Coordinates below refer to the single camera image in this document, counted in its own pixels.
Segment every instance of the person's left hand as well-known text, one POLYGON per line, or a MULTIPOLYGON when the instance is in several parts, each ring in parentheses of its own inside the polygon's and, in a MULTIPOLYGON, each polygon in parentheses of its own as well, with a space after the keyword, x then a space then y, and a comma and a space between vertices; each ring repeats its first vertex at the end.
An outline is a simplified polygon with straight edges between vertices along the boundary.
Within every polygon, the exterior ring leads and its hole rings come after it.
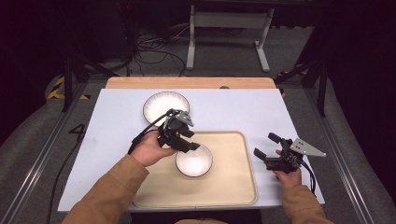
POLYGON ((155 164, 164 157, 172 156, 177 151, 175 149, 162 148, 158 144, 158 131, 146 133, 140 143, 132 151, 131 156, 134 157, 143 166, 147 167, 155 164))

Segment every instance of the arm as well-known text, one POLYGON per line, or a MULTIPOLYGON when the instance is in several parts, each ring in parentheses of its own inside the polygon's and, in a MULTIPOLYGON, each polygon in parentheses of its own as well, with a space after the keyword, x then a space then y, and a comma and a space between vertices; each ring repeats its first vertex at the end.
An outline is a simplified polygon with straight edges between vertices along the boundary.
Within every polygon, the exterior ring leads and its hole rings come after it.
POLYGON ((302 185, 301 170, 289 174, 274 171, 282 185, 282 203, 291 223, 332 223, 320 206, 315 195, 302 185))
POLYGON ((117 162, 73 206, 63 223, 117 223, 149 174, 145 167, 175 153, 159 147, 157 137, 158 132, 147 133, 131 155, 117 162))

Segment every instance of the dark background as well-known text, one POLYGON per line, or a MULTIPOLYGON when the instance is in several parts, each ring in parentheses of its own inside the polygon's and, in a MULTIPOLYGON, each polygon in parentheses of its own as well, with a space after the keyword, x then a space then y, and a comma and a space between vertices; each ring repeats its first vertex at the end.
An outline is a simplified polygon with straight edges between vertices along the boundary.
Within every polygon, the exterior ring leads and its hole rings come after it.
MULTIPOLYGON (((355 3, 333 1, 335 5, 340 2, 355 3)), ((361 149, 395 202, 395 8, 388 1, 356 2, 357 7, 347 13, 281 8, 275 13, 273 25, 318 27, 307 42, 300 63, 319 57, 329 43, 336 43, 327 61, 329 78, 361 149)), ((2 1, 0 144, 46 103, 45 89, 63 71, 63 41, 59 39, 58 26, 66 25, 66 32, 70 32, 67 38, 75 51, 95 62, 129 53, 125 51, 123 18, 114 3, 87 4, 60 1, 62 14, 49 1, 52 12, 59 16, 49 22, 49 14, 43 15, 37 2, 2 1)), ((188 6, 141 6, 137 11, 134 21, 165 37, 170 35, 168 27, 189 21, 188 6)))

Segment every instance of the gray carpet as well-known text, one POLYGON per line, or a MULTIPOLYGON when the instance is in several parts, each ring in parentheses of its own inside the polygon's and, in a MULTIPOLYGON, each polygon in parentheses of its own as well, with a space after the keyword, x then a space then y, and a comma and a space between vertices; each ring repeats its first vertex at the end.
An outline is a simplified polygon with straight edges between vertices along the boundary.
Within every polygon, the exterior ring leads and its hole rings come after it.
MULTIPOLYGON (((281 71, 289 71, 296 62, 311 29, 271 29, 264 45, 264 51, 270 64, 271 72, 263 73, 258 57, 253 48, 253 41, 260 33, 245 30, 239 35, 229 35, 221 30, 203 30, 198 33, 196 43, 195 65, 192 71, 185 71, 183 76, 198 77, 276 77, 281 71)), ((183 61, 187 58, 188 41, 180 39, 171 43, 162 50, 178 55, 183 61)), ((156 62, 163 54, 142 52, 142 60, 156 62)), ((178 76, 181 62, 166 57, 157 64, 131 64, 132 76, 178 76)), ((125 76, 125 70, 117 73, 125 76)), ((94 76, 85 87, 84 94, 89 94, 90 100, 78 100, 68 117, 60 138, 54 145, 49 161, 26 204, 23 204, 21 213, 15 223, 45 223, 47 218, 50 195, 55 177, 64 162, 67 154, 77 141, 77 134, 68 133, 79 124, 88 125, 99 91, 106 85, 106 81, 94 76)), ((326 139, 315 109, 310 106, 306 90, 298 85, 298 77, 292 78, 285 85, 287 96, 285 104, 290 112, 299 136, 311 145, 324 152, 329 152, 330 145, 326 139)), ((49 84, 52 88, 56 78, 49 84)), ((35 159, 46 144, 58 118, 61 117, 63 100, 50 99, 27 119, 0 148, 0 217, 3 217, 21 187, 24 178, 35 159)), ((353 132, 350 131, 347 121, 332 92, 331 83, 326 95, 326 120, 329 122, 338 146, 348 168, 353 174, 356 184, 361 191, 374 223, 396 223, 395 207, 380 181, 365 159, 353 132)), ((53 200, 51 222, 61 223, 65 214, 56 212, 62 196, 62 190, 73 166, 77 151, 74 152, 57 183, 53 200)), ((358 213, 348 195, 343 179, 340 176, 332 157, 311 158, 318 183, 326 203, 323 205, 328 219, 334 223, 361 223, 358 213)), ((128 223, 127 214, 120 223, 128 223)), ((288 223, 281 207, 262 210, 262 223, 288 223)))

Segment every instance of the wooden tray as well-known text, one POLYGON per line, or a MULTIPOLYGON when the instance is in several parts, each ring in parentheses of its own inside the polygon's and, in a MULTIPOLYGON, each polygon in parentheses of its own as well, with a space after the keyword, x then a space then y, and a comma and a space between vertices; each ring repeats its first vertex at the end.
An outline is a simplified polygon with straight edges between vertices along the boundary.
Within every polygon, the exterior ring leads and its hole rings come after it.
POLYGON ((196 132, 188 139, 207 146, 213 155, 209 172, 187 177, 176 167, 175 155, 150 166, 136 194, 141 208, 252 204, 257 190, 245 136, 240 132, 196 132))

